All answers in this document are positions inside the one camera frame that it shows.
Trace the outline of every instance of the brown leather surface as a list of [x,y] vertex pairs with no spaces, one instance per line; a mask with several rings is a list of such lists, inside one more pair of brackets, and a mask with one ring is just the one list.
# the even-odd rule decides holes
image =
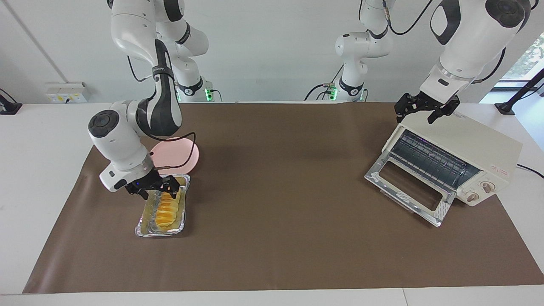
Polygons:
[[184,232],[136,237],[144,201],[104,189],[93,149],[25,293],[544,284],[497,197],[456,202],[438,229],[363,178],[396,126],[391,104],[183,114],[201,152]]

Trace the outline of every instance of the croissant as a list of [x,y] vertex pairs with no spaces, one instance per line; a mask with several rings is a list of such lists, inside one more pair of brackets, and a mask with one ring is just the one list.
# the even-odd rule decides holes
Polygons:
[[178,194],[176,199],[164,192],[160,196],[160,203],[157,207],[157,215],[155,217],[155,223],[160,228],[166,228],[176,220],[177,211],[180,209],[180,197]]

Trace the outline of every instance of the foil tray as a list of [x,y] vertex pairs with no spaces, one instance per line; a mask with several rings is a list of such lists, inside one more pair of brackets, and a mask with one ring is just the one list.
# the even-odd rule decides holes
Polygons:
[[157,190],[149,191],[149,198],[145,203],[144,212],[141,215],[140,222],[138,222],[138,225],[134,229],[138,237],[167,237],[174,236],[183,231],[186,217],[185,200],[187,190],[189,189],[190,176],[186,174],[174,174],[173,177],[180,183],[180,191],[177,193],[177,196],[180,198],[180,209],[177,211],[176,220],[167,228],[160,228],[155,223],[157,207],[159,206],[162,192]]

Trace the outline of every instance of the round pink plate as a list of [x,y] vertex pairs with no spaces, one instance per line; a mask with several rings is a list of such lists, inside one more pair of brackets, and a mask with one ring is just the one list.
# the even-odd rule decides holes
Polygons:
[[[193,141],[186,138],[176,142],[160,142],[153,148],[153,150],[151,150],[153,152],[151,158],[153,159],[153,163],[157,168],[163,166],[178,166],[187,161],[192,146]],[[159,174],[189,174],[189,172],[195,168],[196,163],[199,161],[199,156],[199,147],[195,144],[193,155],[185,166],[177,169],[159,170]]]

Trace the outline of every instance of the white table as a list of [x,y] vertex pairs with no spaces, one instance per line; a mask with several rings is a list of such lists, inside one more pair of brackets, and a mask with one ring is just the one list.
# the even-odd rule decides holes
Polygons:
[[[544,285],[17,295],[22,292],[92,147],[87,123],[93,114],[107,108],[109,104],[25,105],[16,116],[0,117],[0,294],[14,295],[0,296],[0,305],[105,305],[130,301],[180,305],[544,305]],[[500,115],[493,105],[465,104],[459,111],[522,142],[520,163],[544,171],[544,153],[515,117]],[[516,170],[514,181],[499,197],[544,271],[544,180],[528,171]]]

